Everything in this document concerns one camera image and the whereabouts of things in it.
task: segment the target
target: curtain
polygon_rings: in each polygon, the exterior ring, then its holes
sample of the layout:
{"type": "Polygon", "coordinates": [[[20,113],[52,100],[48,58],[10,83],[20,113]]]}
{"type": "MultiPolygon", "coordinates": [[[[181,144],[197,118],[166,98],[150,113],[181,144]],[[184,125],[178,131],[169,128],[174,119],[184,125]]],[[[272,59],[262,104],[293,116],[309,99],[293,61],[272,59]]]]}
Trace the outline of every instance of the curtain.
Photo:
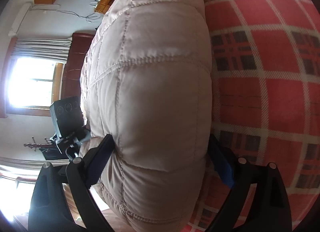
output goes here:
{"type": "Polygon", "coordinates": [[[52,60],[66,64],[71,39],[18,39],[12,57],[52,60]]]}
{"type": "Polygon", "coordinates": [[[53,166],[66,165],[69,160],[52,160],[52,161],[32,161],[18,160],[0,157],[0,171],[8,171],[5,166],[18,169],[40,170],[45,162],[51,162],[53,166]]]}

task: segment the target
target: quilted pillow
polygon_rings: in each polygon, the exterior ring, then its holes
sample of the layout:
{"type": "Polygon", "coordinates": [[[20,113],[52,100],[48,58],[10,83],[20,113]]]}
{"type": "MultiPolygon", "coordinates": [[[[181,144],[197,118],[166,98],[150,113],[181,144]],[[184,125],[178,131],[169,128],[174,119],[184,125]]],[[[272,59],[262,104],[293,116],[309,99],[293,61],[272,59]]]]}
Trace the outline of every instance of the quilted pillow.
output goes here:
{"type": "Polygon", "coordinates": [[[116,143],[96,186],[138,232],[191,217],[211,128],[211,47],[203,0],[115,0],[81,73],[95,147],[116,143]]]}

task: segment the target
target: electrical cable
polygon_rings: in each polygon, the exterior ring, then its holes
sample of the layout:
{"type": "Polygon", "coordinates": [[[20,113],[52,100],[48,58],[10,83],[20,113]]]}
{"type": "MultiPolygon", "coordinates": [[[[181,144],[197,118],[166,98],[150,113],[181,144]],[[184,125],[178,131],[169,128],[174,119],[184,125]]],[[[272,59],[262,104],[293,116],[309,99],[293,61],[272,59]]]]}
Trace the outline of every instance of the electrical cable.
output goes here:
{"type": "Polygon", "coordinates": [[[102,17],[102,14],[95,15],[95,13],[91,13],[88,16],[81,16],[81,15],[77,14],[76,12],[59,10],[59,8],[58,9],[35,9],[35,7],[39,7],[39,6],[48,6],[48,5],[34,5],[30,10],[31,11],[45,11],[45,12],[61,12],[61,13],[69,14],[69,15],[74,15],[74,16],[77,16],[79,18],[83,18],[87,22],[91,22],[91,23],[94,23],[95,20],[99,20],[102,17]]]}

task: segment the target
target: window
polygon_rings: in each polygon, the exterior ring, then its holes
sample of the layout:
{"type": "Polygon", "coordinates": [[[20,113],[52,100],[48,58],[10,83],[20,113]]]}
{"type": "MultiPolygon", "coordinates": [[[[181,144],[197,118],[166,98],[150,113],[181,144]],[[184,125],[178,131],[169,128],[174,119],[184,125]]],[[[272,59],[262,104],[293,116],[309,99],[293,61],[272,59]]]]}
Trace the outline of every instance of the window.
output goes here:
{"type": "Polygon", "coordinates": [[[35,184],[0,178],[0,210],[7,220],[29,212],[35,184]]]}
{"type": "Polygon", "coordinates": [[[59,100],[63,64],[50,60],[12,60],[7,86],[7,113],[50,116],[59,100]]]}

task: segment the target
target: metal screw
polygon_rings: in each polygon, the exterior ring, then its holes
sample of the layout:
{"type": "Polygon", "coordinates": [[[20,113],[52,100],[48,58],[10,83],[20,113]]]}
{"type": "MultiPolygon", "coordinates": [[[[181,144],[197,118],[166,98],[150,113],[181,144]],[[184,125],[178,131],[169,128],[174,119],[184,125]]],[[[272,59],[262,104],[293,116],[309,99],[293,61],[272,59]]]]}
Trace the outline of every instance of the metal screw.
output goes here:
{"type": "Polygon", "coordinates": [[[74,159],[72,160],[72,162],[73,162],[74,164],[79,164],[81,161],[82,161],[82,159],[81,159],[80,157],[74,158],[74,159]]]}
{"type": "Polygon", "coordinates": [[[42,165],[42,167],[45,168],[45,169],[47,169],[47,168],[50,167],[50,165],[51,165],[50,162],[45,162],[45,163],[42,165]]]}
{"type": "Polygon", "coordinates": [[[269,167],[271,169],[276,169],[277,168],[277,165],[275,163],[269,163],[269,167]]]}
{"type": "Polygon", "coordinates": [[[247,163],[247,160],[246,160],[245,158],[243,158],[243,157],[240,157],[240,158],[238,159],[238,162],[239,162],[240,164],[246,164],[246,163],[247,163]]]}

